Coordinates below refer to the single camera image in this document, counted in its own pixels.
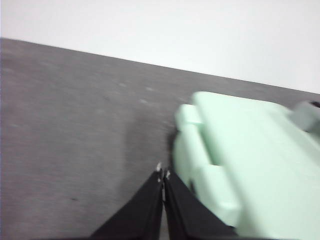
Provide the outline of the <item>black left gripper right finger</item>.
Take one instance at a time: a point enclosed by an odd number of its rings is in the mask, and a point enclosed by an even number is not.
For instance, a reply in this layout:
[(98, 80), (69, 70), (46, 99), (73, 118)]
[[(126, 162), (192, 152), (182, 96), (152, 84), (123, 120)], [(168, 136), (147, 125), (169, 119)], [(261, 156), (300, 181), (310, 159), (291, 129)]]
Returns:
[(236, 240), (235, 231), (208, 210), (171, 169), (164, 174), (165, 211), (171, 240)]

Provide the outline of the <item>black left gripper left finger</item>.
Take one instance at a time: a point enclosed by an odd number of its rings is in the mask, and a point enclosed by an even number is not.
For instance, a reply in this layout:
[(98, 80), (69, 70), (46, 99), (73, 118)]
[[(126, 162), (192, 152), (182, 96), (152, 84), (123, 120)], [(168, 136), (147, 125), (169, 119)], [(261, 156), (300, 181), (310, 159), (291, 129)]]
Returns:
[(155, 170), (134, 196), (91, 236), (94, 240), (158, 240), (163, 212), (163, 170)]

